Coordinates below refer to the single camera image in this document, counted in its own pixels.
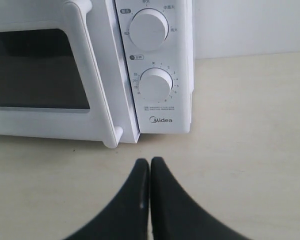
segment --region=midea logo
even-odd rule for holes
[[[168,118],[157,118],[156,116],[152,116],[149,118],[150,122],[153,124],[156,123],[172,123],[172,119]]]

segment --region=white wall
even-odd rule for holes
[[[193,0],[197,58],[300,52],[300,0]]]

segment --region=microwave door handle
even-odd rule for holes
[[[80,76],[86,83],[83,85],[88,100],[89,97],[91,100],[90,112],[102,121],[102,126],[98,127],[103,134],[102,141],[108,148],[116,148],[124,131],[122,127],[114,126],[90,40],[86,19],[92,7],[90,0],[66,1],[63,5],[66,33]]]

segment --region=control panel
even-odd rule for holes
[[[187,133],[194,89],[192,0],[115,0],[141,133]]]

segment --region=power knob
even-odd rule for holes
[[[134,16],[129,32],[132,42],[139,49],[153,51],[165,42],[169,24],[161,12],[146,8]]]
[[[145,100],[162,101],[169,96],[172,86],[169,73],[160,68],[150,68],[141,75],[139,92]]]

